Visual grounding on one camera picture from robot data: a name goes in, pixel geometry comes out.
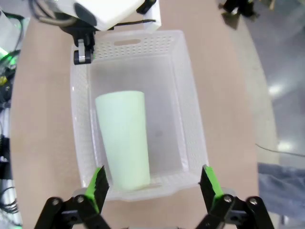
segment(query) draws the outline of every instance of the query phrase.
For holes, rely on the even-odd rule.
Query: beige table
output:
[[[162,0],[163,30],[182,30],[192,60],[207,151],[221,185],[240,198],[257,194],[256,153],[244,78],[216,3]],[[51,196],[80,188],[70,101],[72,37],[31,20],[13,91],[11,158],[25,229]],[[194,228],[206,213],[199,188],[139,202],[106,202],[113,228]]]

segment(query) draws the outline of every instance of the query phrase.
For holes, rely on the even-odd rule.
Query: translucent storage basket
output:
[[[94,101],[126,90],[145,94],[151,173],[150,186],[131,192],[112,186]],[[92,64],[74,65],[71,59],[71,102],[83,187],[102,165],[110,183],[107,199],[157,198],[198,185],[208,159],[183,32],[118,32],[96,40]]]

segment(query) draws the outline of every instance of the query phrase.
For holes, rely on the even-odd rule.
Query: silver metal piece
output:
[[[78,40],[78,60],[80,63],[85,63],[85,44],[83,39]]]
[[[251,198],[251,199],[250,199],[250,203],[253,204],[253,205],[257,205],[257,201],[256,201],[256,199],[254,199],[254,198]]]
[[[58,200],[58,199],[54,199],[54,200],[52,201],[52,204],[53,204],[53,205],[58,205],[58,204],[59,204],[59,200]]]
[[[84,198],[83,198],[83,197],[78,197],[78,198],[77,198],[77,202],[78,202],[78,203],[82,203],[83,201],[84,201]]]
[[[232,199],[229,196],[224,196],[224,200],[225,200],[225,202],[228,202],[228,203],[232,202]]]

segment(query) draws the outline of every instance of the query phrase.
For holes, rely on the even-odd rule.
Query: yellow component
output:
[[[8,79],[5,76],[0,76],[0,86],[4,85]]]

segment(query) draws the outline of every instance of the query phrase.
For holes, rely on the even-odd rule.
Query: gray floor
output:
[[[279,150],[305,156],[305,5],[260,2],[256,22],[247,21],[272,98]],[[305,157],[281,155],[282,165],[305,168]]]

